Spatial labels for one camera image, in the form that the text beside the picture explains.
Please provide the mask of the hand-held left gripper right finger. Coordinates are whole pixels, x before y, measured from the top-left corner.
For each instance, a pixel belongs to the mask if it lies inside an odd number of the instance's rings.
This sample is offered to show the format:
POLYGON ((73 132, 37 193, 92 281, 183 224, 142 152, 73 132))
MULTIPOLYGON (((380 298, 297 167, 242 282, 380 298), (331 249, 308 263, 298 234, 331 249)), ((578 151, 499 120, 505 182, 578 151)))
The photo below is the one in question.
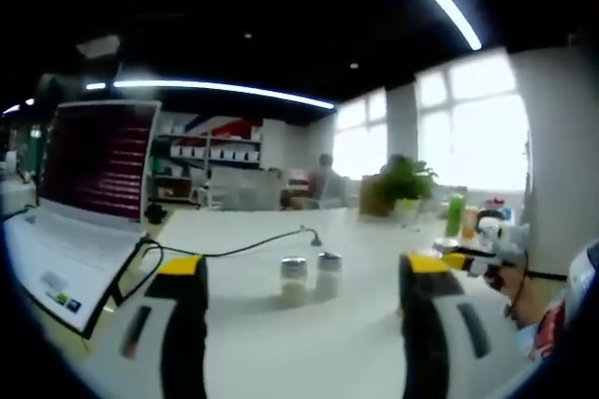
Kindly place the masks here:
POLYGON ((439 259, 401 255, 406 398, 505 398, 527 361, 505 296, 439 259))

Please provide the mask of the person's right hand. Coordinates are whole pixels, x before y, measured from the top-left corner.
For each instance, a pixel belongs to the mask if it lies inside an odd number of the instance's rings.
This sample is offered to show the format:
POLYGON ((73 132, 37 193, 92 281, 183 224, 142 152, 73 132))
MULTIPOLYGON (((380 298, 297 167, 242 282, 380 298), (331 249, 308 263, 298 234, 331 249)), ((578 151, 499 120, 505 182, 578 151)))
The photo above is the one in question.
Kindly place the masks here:
POLYGON ((495 276, 485 276, 485 281, 493 290, 503 294, 515 304, 527 286, 527 271, 523 267, 497 267, 495 276))

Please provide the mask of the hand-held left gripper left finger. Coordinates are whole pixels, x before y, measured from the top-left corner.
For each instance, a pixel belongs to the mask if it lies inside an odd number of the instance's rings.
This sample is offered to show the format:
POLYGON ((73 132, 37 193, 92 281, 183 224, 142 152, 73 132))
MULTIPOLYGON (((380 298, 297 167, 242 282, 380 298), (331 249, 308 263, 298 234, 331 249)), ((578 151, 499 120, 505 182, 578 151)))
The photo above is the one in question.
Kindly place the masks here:
POLYGON ((206 259, 164 263, 98 335, 86 380, 100 398, 205 398, 206 259))

